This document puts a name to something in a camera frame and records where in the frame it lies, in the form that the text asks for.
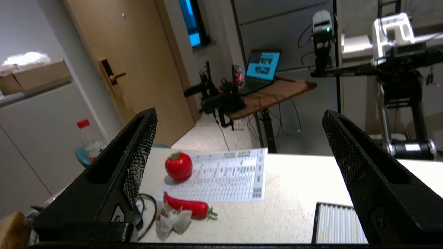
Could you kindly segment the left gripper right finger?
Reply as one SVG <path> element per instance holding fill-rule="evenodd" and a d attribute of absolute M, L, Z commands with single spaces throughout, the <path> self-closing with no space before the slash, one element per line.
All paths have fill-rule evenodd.
<path fill-rule="evenodd" d="M 442 198 L 344 115 L 322 126 L 369 244 L 442 244 Z"/>

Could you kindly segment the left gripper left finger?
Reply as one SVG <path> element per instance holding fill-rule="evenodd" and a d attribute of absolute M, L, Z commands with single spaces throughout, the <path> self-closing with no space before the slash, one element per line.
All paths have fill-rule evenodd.
<path fill-rule="evenodd" d="M 136 242 L 136 202 L 156 126 L 155 108 L 135 115 L 33 221 L 40 242 Z"/>

